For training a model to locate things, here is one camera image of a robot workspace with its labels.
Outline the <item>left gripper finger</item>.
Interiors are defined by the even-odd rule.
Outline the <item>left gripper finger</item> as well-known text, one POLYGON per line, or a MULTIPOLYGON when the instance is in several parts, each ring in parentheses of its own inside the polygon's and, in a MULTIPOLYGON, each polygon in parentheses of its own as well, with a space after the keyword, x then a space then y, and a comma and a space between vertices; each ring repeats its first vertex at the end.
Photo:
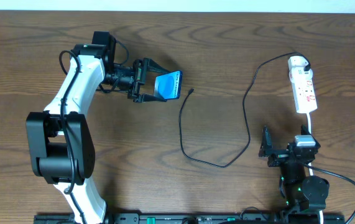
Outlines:
POLYGON ((167 102, 166 99, 150 94, 140 94, 139 95, 139 103, 146 103, 146 102, 151 102, 151 101, 160 101, 160 102, 167 102))
POLYGON ((147 61, 148 61, 148 63, 147 63, 147 71, 148 72, 154 72, 154 73, 159 73, 159 74, 170 73, 169 70, 161 67, 158 63, 153 61, 151 58, 148 58, 147 61))

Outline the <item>blue Galaxy smartphone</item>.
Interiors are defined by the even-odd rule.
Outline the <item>blue Galaxy smartphone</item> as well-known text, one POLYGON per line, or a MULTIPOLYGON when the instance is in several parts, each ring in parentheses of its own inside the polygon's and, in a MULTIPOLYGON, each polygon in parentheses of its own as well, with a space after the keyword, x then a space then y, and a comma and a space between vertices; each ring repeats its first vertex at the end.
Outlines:
POLYGON ((155 79, 154 96, 165 100, 176 100, 180 97, 183 72, 174 72, 159 75, 155 79))

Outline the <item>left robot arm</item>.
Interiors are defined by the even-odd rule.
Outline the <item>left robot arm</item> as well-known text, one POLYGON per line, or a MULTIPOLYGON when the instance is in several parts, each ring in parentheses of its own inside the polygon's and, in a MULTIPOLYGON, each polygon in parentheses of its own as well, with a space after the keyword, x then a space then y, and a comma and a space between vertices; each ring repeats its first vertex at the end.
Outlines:
POLYGON ((126 67, 115 63, 116 40, 109 32, 96 31, 89 44, 61 51, 70 56, 66 77, 55 98, 41 112, 28 114, 25 125, 33 173, 58 189, 73 210, 71 214, 36 215, 34 223, 113 223, 106 201, 92 174, 95 147, 86 121, 95 93, 110 85, 109 93, 127 93, 135 103, 164 101, 140 92, 148 72, 169 71, 150 58, 126 67))

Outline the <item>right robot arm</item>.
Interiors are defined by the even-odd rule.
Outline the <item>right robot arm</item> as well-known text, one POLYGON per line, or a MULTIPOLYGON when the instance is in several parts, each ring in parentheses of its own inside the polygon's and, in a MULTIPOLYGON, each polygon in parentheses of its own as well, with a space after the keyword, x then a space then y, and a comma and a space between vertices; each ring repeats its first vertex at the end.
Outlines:
POLYGON ((280 168, 280 191, 287 201, 287 207, 279 212, 283 223, 321 221, 320 212, 326 208, 330 185, 326 179, 305 172, 305 166, 315 160, 319 148, 319 142, 304 125, 301 134, 285 149, 274 148, 268 128, 262 129, 259 157, 266 157, 269 167, 280 168))

